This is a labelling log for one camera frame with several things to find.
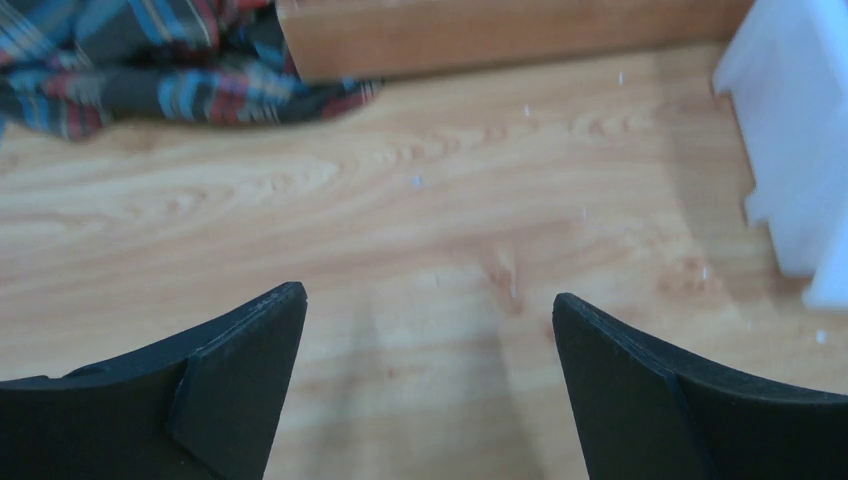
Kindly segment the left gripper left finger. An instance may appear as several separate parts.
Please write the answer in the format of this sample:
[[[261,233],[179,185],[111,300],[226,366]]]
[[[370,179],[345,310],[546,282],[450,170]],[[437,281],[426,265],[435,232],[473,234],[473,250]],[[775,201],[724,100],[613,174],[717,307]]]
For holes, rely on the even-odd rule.
[[[1,385],[5,479],[260,479],[307,312],[299,282],[62,377]]]

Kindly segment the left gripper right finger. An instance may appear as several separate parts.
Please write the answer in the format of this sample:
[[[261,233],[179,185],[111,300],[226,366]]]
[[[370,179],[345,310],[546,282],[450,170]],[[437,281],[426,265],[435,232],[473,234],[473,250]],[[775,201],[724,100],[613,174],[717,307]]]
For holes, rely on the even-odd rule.
[[[552,327],[593,479],[843,479],[847,399],[745,373],[559,294]]]

